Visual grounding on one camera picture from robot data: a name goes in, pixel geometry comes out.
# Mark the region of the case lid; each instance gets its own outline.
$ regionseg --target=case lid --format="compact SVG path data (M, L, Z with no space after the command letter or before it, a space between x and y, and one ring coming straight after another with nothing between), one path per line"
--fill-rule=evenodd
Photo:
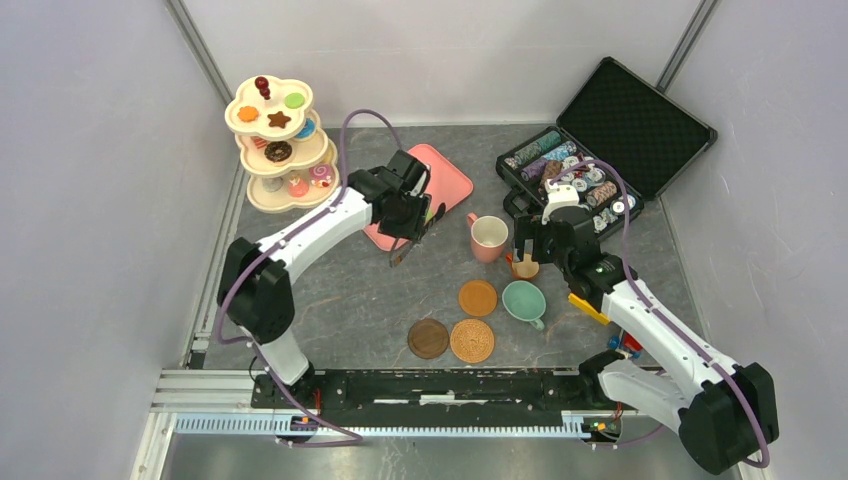
M557 126L647 198L661 193L717 136L611 57L601 61Z

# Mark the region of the orange cup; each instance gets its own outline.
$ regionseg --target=orange cup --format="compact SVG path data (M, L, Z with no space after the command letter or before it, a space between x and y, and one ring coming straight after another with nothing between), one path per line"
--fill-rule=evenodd
M478 218L473 213L468 214L466 221L471 229L471 252L474 257L483 263L497 260L503 253L509 237L506 222L492 216Z
M524 260L520 262L512 261L512 252L507 253L506 263L509 264L509 271L512 272L512 278L516 280L533 280L539 274L539 262L534 262L533 257L529 253L524 254Z

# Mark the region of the black case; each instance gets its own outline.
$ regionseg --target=black case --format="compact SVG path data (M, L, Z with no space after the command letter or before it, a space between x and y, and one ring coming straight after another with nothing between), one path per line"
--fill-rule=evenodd
M504 160L550 131L579 151L612 165L636 197L631 219L718 138L718 132L680 108L612 57L606 57L577 92L556 125L497 158L495 171L511 186L503 207L510 216L541 213L546 204L539 181L525 181ZM620 193L592 210L597 215ZM598 233L604 239L623 225L624 216Z

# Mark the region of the poker chip set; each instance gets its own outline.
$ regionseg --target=poker chip set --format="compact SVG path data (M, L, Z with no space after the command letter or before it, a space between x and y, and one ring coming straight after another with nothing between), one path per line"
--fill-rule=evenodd
M557 118L556 125L497 158L495 171L511 187L503 201L511 216L541 213L544 184L560 178L580 194L595 233L603 239L631 220L716 140L717 132L674 104L611 57L597 69ZM621 175L626 195L602 159Z

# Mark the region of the pink tray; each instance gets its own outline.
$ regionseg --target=pink tray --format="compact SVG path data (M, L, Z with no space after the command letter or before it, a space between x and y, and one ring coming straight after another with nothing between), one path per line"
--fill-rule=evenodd
M429 193L433 197L430 201L428 219L436 213L439 204L444 203L445 212L449 212L459 202L471 195L471 192L474 190L474 184L471 183L471 179L460 172L438 150L430 145L421 144L410 148L409 153L430 167L430 183L424 190L425 193ZM363 231L377 245L377 248L388 252L392 249L392 243L394 243L395 239L377 233L378 225L368 225ZM405 243L406 240L399 241L398 247Z

